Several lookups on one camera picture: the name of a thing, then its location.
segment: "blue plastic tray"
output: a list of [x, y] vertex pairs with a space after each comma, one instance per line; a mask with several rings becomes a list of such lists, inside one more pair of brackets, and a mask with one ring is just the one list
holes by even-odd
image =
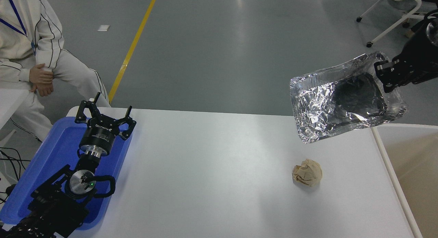
[[[62, 118], [53, 125], [2, 208], [0, 220], [6, 224], [18, 224], [22, 218], [30, 214], [27, 209], [33, 200], [30, 194], [39, 185], [66, 164], [70, 165], [70, 169], [74, 169], [78, 162], [78, 146], [86, 127], [86, 124], [76, 124], [74, 117]], [[120, 130], [126, 129], [127, 124], [120, 128]], [[117, 181], [131, 138], [123, 141], [119, 136], [116, 137], [110, 154], [100, 160], [96, 175], [112, 175]], [[97, 193], [107, 192], [109, 186], [107, 181], [97, 182]], [[78, 229], [86, 230], [94, 227], [105, 214], [110, 198], [92, 199], [86, 206], [90, 213]]]

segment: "person's hand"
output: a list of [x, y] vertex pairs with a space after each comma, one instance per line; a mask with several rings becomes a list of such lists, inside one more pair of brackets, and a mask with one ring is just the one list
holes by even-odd
[[53, 80], [53, 73], [49, 71], [44, 71], [41, 68], [45, 66], [44, 63], [35, 65], [30, 69], [29, 81], [33, 84], [50, 84]]
[[41, 97], [49, 96], [53, 92], [53, 83], [50, 84], [34, 84], [29, 92], [38, 90]]

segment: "yellow floor line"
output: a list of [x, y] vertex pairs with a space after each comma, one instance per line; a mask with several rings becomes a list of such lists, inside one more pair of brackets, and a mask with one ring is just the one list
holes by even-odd
[[141, 21], [141, 24], [138, 28], [138, 31], [136, 33], [136, 36], [134, 37], [134, 40], [131, 44], [131, 47], [129, 48], [128, 54], [126, 54], [125, 60], [123, 61], [122, 67], [120, 67], [119, 74], [117, 74], [116, 80], [114, 81], [113, 87], [111, 87], [111, 91], [109, 92], [108, 98], [109, 102], [114, 98], [114, 95], [116, 94], [117, 88], [119, 87], [120, 81], [122, 80], [123, 74], [125, 74], [125, 70], [128, 67], [128, 63], [131, 60], [132, 54], [134, 50], [136, 49], [136, 45], [138, 43], [138, 40], [141, 36], [141, 33], [143, 32], [144, 26], [146, 25], [147, 19], [149, 18], [149, 15], [152, 11], [152, 8], [154, 7], [155, 0], [152, 0], [149, 4], [149, 7], [147, 8], [146, 14], [144, 15], [143, 20]]

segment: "person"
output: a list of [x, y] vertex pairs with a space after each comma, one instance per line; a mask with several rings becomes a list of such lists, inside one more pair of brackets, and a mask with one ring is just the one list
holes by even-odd
[[63, 46], [61, 23], [47, 0], [0, 0], [0, 81], [29, 90], [11, 120], [41, 141], [52, 124], [37, 93], [50, 95], [54, 78], [75, 86], [86, 100], [101, 92], [97, 106], [110, 107], [97, 71]]

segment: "gray floor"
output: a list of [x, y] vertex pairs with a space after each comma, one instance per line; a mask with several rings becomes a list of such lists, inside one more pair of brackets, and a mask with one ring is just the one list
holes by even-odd
[[[151, 0], [48, 1], [65, 48], [99, 71], [109, 91]], [[401, 26], [365, 47], [401, 16], [384, 2], [356, 23], [376, 1], [156, 0], [112, 106], [290, 116], [292, 77], [363, 53], [401, 51]], [[102, 24], [111, 25], [108, 32], [97, 32]], [[438, 125], [437, 85], [403, 87], [410, 111], [397, 122]], [[81, 99], [61, 82], [41, 98], [52, 122]], [[8, 146], [31, 158], [39, 143], [19, 132]]]

